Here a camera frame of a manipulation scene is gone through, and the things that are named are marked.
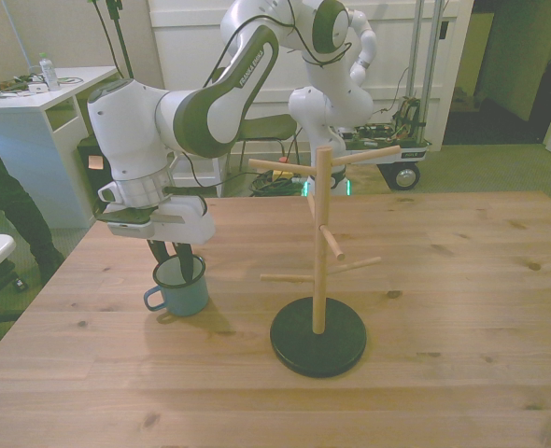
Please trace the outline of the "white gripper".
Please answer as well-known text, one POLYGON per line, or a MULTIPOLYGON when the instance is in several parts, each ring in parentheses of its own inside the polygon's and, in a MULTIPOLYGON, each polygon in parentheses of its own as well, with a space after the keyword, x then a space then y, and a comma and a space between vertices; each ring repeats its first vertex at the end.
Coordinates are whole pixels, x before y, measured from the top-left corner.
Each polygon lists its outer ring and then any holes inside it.
POLYGON ((153 240, 148 247, 161 264, 170 258, 165 242, 174 243, 183 280, 190 284, 194 276, 191 245, 204 245, 215 234, 215 224, 205 203, 198 196, 172 196, 150 215, 153 240))

